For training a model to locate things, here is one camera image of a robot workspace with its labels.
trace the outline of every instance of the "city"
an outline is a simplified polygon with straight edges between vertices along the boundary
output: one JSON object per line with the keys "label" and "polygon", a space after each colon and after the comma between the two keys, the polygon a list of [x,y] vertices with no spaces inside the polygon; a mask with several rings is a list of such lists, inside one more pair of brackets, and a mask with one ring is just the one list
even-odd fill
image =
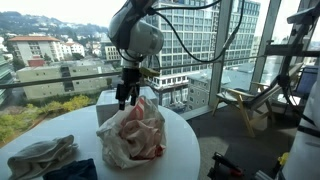
{"label": "city", "polygon": [[[171,25],[157,15],[146,15],[142,18],[142,21],[159,29],[164,39],[161,51],[145,57],[140,63],[140,67],[153,69],[160,75],[142,76],[140,83],[152,89],[159,100],[159,106],[172,110],[186,120],[193,119],[201,113],[211,112],[213,100],[216,100],[213,96],[218,93],[236,89],[256,95],[261,91],[255,89],[252,82],[269,86],[285,63],[283,56],[265,55],[266,46],[285,46],[292,43],[296,29],[287,23],[287,17],[296,13],[298,9],[306,9],[304,5],[311,7],[312,4],[303,4],[303,0],[282,0],[279,5],[272,0],[231,0],[229,7],[223,6],[230,12],[228,19],[222,17],[227,13],[221,11],[221,2],[210,8],[190,10],[191,7],[206,6],[215,1],[217,0],[157,0],[153,8],[163,9],[159,12]],[[112,7],[106,9],[98,7],[100,5],[96,1],[92,2],[95,5],[91,9],[83,4],[79,4],[78,9],[73,9],[71,6],[74,5],[69,4],[68,8],[61,7],[60,13],[48,10],[47,14],[43,10],[30,14],[28,9],[23,10],[19,6],[17,9],[0,7],[0,86],[3,87],[0,88],[0,150],[39,124],[82,108],[95,106],[101,92],[117,89],[117,85],[123,81],[121,76],[125,60],[109,37],[109,23],[124,2],[125,0],[115,2]],[[271,4],[277,7],[278,14],[275,18],[270,16]],[[171,26],[174,27],[182,44]],[[226,39],[236,29],[238,32],[234,40],[220,56]],[[313,24],[301,42],[303,50],[320,51],[319,32],[319,23]],[[197,59],[210,63],[195,60],[184,48]],[[218,61],[211,62],[217,57],[220,57]],[[303,68],[320,63],[319,58],[315,57],[294,56],[293,59],[294,63],[301,62]],[[279,99],[279,95],[280,92],[268,98],[275,101]],[[229,112],[230,109],[225,110],[226,117],[229,117]],[[206,126],[200,121],[188,123],[197,136],[200,136],[200,133],[205,134],[199,130],[205,129],[202,126]],[[221,139],[228,136],[228,133],[234,132],[223,131]],[[201,136],[204,137],[197,137],[202,143],[200,150],[206,154],[206,148],[211,142],[207,142],[206,134]],[[219,138],[220,136],[214,139],[214,143],[222,144],[224,147]],[[202,176],[206,173],[207,169],[200,169]]]}

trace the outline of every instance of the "railing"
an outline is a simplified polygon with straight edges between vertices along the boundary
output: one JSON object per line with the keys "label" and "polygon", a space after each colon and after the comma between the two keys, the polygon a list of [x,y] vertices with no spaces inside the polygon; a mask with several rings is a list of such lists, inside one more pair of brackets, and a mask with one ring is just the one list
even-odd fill
{"label": "railing", "polygon": [[[244,60],[244,59],[254,59],[254,58],[259,58],[259,57],[264,57],[264,56],[253,56],[253,57],[246,57],[246,58],[236,58],[236,59],[229,59],[229,60],[225,60],[225,61],[237,61],[237,60]],[[211,63],[194,63],[194,64],[184,64],[184,65],[177,65],[177,66],[167,66],[167,67],[161,67],[160,70],[172,69],[172,68],[180,68],[180,67],[198,66],[198,65],[211,64]],[[120,74],[121,74],[121,72],[112,72],[112,73],[102,73],[102,74],[94,74],[94,75],[86,75],[86,76],[64,77],[64,78],[59,78],[59,79],[48,79],[48,80],[40,80],[40,81],[21,82],[21,83],[14,83],[14,84],[0,84],[0,89],[11,89],[11,88],[34,86],[34,85],[40,85],[40,84],[67,82],[67,81],[73,81],[73,80],[91,79],[91,78],[105,77],[105,76],[115,76],[115,75],[120,75]]]}

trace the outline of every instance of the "plastic bag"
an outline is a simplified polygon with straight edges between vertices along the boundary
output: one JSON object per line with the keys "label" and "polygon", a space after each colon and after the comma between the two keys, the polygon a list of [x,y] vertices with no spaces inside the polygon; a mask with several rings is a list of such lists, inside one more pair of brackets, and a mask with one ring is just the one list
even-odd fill
{"label": "plastic bag", "polygon": [[161,156],[166,145],[164,123],[152,101],[140,96],[135,106],[118,111],[98,129],[103,160],[125,169]]}

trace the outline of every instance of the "dark fabric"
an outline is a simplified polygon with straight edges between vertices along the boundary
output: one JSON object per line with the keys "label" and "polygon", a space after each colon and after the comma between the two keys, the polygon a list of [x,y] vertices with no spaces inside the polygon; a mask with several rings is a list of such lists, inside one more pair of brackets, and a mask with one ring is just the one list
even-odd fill
{"label": "dark fabric", "polygon": [[74,161],[43,176],[44,180],[97,180],[93,159]]}

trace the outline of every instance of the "hillside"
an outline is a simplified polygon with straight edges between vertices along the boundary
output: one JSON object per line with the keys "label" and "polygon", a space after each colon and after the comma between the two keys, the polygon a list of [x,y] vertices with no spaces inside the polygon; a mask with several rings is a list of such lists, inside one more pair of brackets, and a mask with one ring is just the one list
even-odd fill
{"label": "hillside", "polygon": [[73,37],[106,33],[107,28],[93,24],[75,24],[62,22],[46,16],[22,15],[19,12],[0,12],[0,34],[13,33],[27,35],[43,33],[51,36],[68,35]]}

